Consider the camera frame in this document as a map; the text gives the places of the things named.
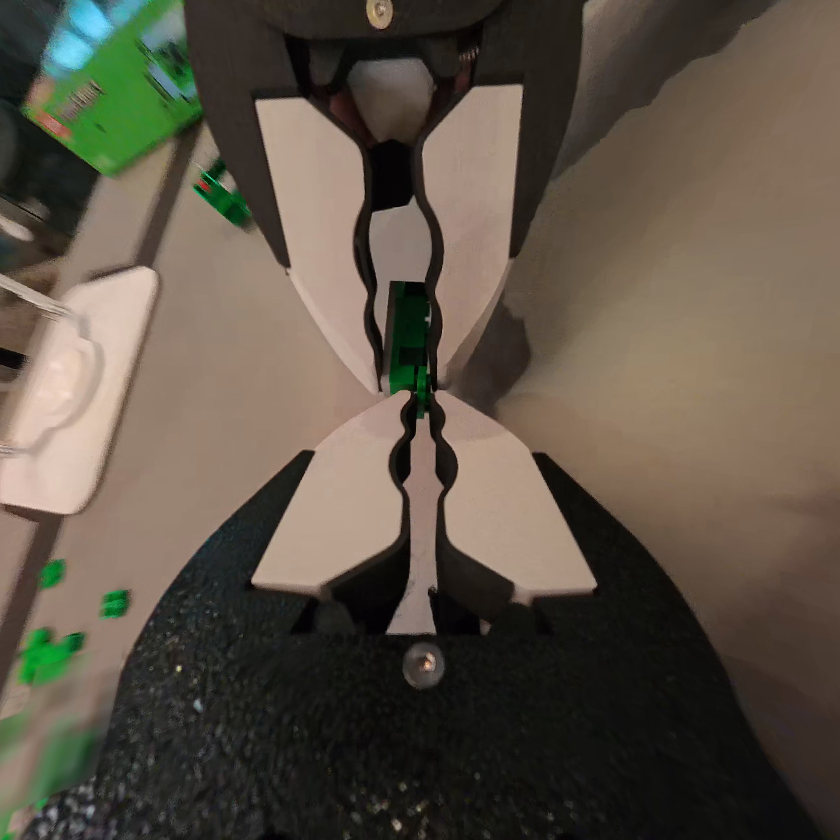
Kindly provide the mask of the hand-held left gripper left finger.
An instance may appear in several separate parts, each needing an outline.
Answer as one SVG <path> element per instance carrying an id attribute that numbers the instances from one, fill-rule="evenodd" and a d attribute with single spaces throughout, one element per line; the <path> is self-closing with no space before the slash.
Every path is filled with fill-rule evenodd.
<path id="1" fill-rule="evenodd" d="M 251 577 L 260 590 L 330 597 L 401 535 L 403 493 L 391 456 L 412 394 L 395 394 L 338 427 L 314 450 Z"/>

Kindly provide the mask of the clear plastic packaging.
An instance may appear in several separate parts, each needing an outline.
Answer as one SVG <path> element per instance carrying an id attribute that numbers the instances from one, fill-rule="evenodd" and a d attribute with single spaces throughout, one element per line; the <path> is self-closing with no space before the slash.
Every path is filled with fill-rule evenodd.
<path id="1" fill-rule="evenodd" d="M 2 276 L 1 286 L 52 321 L 16 388 L 14 410 L 1 444 L 6 459 L 36 453 L 57 430 L 89 405 L 102 378 L 102 347 L 90 337 L 89 320 L 63 301 Z"/>

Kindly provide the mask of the green flat toy piece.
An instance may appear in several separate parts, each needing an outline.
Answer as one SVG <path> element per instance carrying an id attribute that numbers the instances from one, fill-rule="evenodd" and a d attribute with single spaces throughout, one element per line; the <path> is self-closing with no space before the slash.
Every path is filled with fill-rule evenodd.
<path id="1" fill-rule="evenodd" d="M 253 215 L 221 157 L 215 156 L 200 168 L 192 189 L 232 225 L 243 230 L 252 228 Z"/>

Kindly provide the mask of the pile of loose toy bricks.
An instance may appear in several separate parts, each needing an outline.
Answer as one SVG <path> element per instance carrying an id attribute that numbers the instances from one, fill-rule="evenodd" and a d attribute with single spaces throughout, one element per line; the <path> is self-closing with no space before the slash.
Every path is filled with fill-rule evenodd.
<path id="1" fill-rule="evenodd" d="M 95 728 L 58 713 L 74 697 L 87 642 L 85 631 L 37 626 L 18 647 L 2 700 L 2 817 L 74 784 L 91 763 Z"/>

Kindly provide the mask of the green toy brick assembly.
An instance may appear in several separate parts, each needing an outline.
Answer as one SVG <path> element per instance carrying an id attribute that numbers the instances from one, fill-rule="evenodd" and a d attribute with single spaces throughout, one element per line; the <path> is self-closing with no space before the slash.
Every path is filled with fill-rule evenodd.
<path id="1" fill-rule="evenodd" d="M 430 310 L 422 282 L 401 280 L 391 284 L 384 347 L 388 395 L 427 392 Z"/>

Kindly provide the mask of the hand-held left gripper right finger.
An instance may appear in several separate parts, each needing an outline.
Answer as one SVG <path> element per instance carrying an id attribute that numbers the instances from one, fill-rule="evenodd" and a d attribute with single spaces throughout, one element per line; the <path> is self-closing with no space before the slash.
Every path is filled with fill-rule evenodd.
<path id="1" fill-rule="evenodd" d="M 590 595 L 595 576 L 530 449 L 443 391 L 430 403 L 438 589 L 456 603 Z"/>

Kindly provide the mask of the white plastic tray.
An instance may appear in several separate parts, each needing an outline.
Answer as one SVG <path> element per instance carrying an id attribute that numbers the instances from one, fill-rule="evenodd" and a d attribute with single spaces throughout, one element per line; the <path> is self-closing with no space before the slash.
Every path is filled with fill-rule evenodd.
<path id="1" fill-rule="evenodd" d="M 152 268 L 137 266 L 81 282 L 57 299 L 89 320 L 90 337 L 103 351 L 101 380 L 85 410 L 54 432 L 44 447 L 30 455 L 2 457 L 4 507 L 67 517 L 78 514 L 92 499 L 106 467 L 159 287 L 159 276 Z M 34 357 L 45 331 L 53 331 L 48 321 Z"/>

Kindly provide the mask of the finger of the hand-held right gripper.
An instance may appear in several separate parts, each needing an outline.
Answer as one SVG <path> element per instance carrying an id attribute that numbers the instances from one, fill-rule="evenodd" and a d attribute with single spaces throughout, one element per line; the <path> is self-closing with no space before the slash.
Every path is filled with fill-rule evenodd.
<path id="1" fill-rule="evenodd" d="M 332 350 L 366 390 L 378 393 L 374 342 L 365 330 L 369 291 L 354 252 L 366 198 L 362 149 L 304 98 L 262 98 L 255 110 L 288 276 Z"/>
<path id="2" fill-rule="evenodd" d="M 422 141 L 420 197 L 440 263 L 429 277 L 437 389 L 458 379 L 508 279 L 522 98 L 520 83 L 473 87 Z"/>

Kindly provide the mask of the green cardboard box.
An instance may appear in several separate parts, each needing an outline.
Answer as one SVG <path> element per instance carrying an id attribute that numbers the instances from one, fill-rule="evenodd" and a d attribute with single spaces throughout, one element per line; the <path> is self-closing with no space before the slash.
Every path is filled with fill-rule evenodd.
<path id="1" fill-rule="evenodd" d="M 202 117 L 182 1 L 65 2 L 23 115 L 113 176 Z"/>

